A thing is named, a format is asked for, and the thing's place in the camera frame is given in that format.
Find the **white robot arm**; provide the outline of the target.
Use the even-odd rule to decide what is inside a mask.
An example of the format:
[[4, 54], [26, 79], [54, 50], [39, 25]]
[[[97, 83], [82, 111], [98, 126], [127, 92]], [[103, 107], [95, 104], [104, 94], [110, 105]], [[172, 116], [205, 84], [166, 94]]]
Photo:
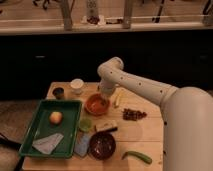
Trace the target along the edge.
[[213, 171], [213, 96], [196, 87], [177, 88], [129, 74], [113, 57], [100, 64], [99, 89], [111, 96], [118, 85], [160, 108], [163, 171]]

